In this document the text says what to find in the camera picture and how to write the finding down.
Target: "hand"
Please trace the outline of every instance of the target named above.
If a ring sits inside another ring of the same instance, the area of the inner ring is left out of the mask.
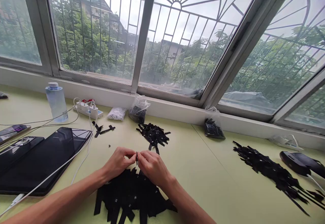
[[[175,180],[157,153],[151,151],[138,152],[138,160],[143,173],[163,191]]]
[[[128,166],[135,163],[136,152],[123,147],[117,147],[108,162],[102,167],[106,182],[120,175]]]

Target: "smartphone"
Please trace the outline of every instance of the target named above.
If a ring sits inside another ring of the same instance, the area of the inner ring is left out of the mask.
[[[0,131],[0,145],[30,129],[30,125],[13,125]]]

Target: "clear plastic bag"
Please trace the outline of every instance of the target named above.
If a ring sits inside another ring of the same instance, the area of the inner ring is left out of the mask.
[[[205,136],[226,139],[221,128],[220,112],[215,107],[211,107],[210,109],[206,110],[206,117],[203,127]]]
[[[123,121],[126,109],[122,107],[114,107],[107,115],[107,119]]]
[[[146,118],[147,108],[151,105],[144,99],[144,95],[135,95],[134,102],[129,111],[129,117],[136,123],[143,124]]]

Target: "desk surface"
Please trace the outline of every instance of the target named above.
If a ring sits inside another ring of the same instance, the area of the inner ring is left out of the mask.
[[[0,100],[0,124],[19,124],[29,121],[39,121],[52,118],[46,95],[26,91],[9,86],[0,85],[0,91],[8,93],[8,100]],[[67,108],[73,106],[72,100],[66,99]],[[116,127],[91,142],[90,153],[81,166],[75,181],[88,176],[99,169],[109,159],[117,146],[131,148],[135,151],[146,150],[149,143],[136,131],[137,124],[129,117],[123,122],[107,120],[108,107],[98,106],[104,111],[104,117],[98,120],[99,125]],[[69,112],[69,122],[77,117],[75,111]],[[211,139],[204,136],[202,127],[182,122],[146,116],[146,123],[153,123],[165,131],[170,131],[169,144],[160,147],[160,156],[167,168],[178,179],[184,189],[195,201],[218,223],[325,223],[325,210],[311,203],[301,206],[311,215],[303,214],[275,184],[261,174],[256,174],[249,166],[242,162],[233,151],[233,140],[243,146],[251,146],[264,155],[268,155],[274,162],[280,163],[288,169],[300,185],[313,191],[317,186],[309,179],[298,176],[281,161],[279,153],[284,148],[270,142],[250,136],[225,132],[226,140]],[[89,119],[80,115],[79,119],[65,127],[90,129]],[[48,137],[59,126],[45,127],[32,132],[32,136]],[[86,155],[84,149],[69,165],[67,170],[55,184],[49,194],[67,187],[72,177]],[[306,150],[305,154],[325,163],[323,153]],[[317,181],[325,187],[325,180],[315,174]],[[88,197],[65,221],[65,223],[107,223],[107,210],[102,204],[101,213],[93,215],[95,195]],[[0,213],[13,201],[14,196],[0,196]],[[14,209],[4,215],[3,221],[20,212],[26,207],[38,202],[38,198],[27,198]],[[139,213],[135,211],[133,223],[139,223]],[[148,223],[179,223],[177,213],[166,210],[156,218],[150,218]]]

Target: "window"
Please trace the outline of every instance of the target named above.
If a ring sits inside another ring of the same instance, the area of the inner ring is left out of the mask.
[[[25,0],[0,0],[0,56],[42,64]]]
[[[291,113],[286,120],[325,129],[325,87],[321,87],[303,104]]]
[[[325,63],[325,0],[285,0],[219,104],[274,115]]]
[[[0,64],[325,135],[325,0],[0,0]]]
[[[139,33],[144,0],[49,1],[60,69],[130,86],[136,50],[128,44],[137,42],[138,36],[129,40],[127,33]],[[81,5],[72,8],[72,2]],[[97,17],[85,12],[90,6],[96,6]],[[102,15],[101,9],[107,10],[108,15]]]
[[[155,0],[139,86],[200,99],[251,1]]]

